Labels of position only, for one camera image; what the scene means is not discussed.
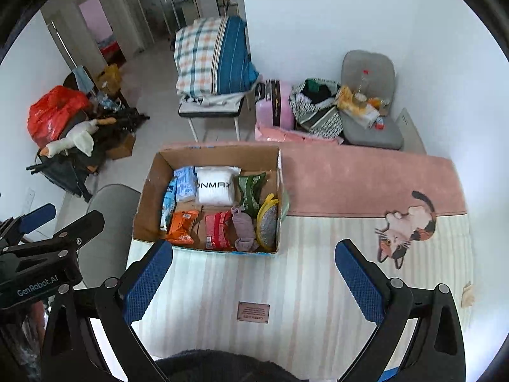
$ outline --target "suitcase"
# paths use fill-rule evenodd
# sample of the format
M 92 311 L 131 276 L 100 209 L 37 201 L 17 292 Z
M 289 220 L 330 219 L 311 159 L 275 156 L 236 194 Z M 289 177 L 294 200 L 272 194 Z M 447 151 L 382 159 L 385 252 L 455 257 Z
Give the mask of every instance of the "suitcase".
M 256 123 L 264 127 L 295 128 L 295 117 L 289 105 L 292 85 L 279 80 L 260 82 L 255 89 Z

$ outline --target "bottle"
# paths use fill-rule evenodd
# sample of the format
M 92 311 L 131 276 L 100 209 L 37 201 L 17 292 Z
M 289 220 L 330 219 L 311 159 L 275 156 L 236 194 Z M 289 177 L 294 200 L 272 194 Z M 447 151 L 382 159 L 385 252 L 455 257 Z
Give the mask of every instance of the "bottle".
M 361 93 L 363 95 L 367 95 L 367 88 L 370 85 L 370 71 L 364 70 L 362 71 L 362 79 L 360 81 L 359 90 L 357 93 Z

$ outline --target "light blue package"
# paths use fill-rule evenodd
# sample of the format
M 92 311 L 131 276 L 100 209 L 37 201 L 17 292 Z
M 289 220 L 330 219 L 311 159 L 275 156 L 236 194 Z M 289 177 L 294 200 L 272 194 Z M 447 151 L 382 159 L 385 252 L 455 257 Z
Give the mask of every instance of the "light blue package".
M 168 189 L 164 194 L 164 199 L 162 201 L 162 214 L 161 214 L 161 230 L 168 231 L 168 227 L 170 226 L 171 215 L 175 210 L 175 194 L 177 192 L 177 177 L 173 177 L 173 179 L 168 184 Z
M 194 166 L 185 166 L 173 171 L 177 177 L 177 202 L 192 201 L 196 197 L 198 178 L 194 173 Z

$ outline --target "screw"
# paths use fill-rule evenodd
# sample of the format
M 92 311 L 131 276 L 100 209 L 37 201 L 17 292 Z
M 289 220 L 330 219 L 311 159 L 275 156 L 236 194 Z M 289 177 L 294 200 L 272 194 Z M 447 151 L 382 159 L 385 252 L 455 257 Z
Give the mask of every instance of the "screw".
M 390 279 L 390 285 L 397 289 L 400 289 L 401 287 L 403 287 L 403 281 L 398 278 Z
M 106 281 L 104 282 L 104 287 L 106 287 L 107 289 L 112 289 L 118 283 L 119 283 L 119 281 L 116 277 L 110 277 L 110 278 L 106 279 Z
M 60 294 L 66 294 L 69 291 L 69 285 L 68 284 L 62 284 L 59 287 L 59 293 Z
M 439 284 L 438 285 L 438 290 L 440 290 L 440 292 L 443 293 L 443 294 L 449 293 L 449 287 L 447 287 L 446 284 Z

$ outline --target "white package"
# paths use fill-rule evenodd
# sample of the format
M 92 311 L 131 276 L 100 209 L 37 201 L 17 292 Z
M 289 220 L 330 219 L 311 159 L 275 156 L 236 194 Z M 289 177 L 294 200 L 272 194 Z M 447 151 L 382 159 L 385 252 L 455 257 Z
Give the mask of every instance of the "white package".
M 233 177 L 240 175 L 236 166 L 197 166 L 198 192 L 196 202 L 201 205 L 232 206 L 235 204 Z

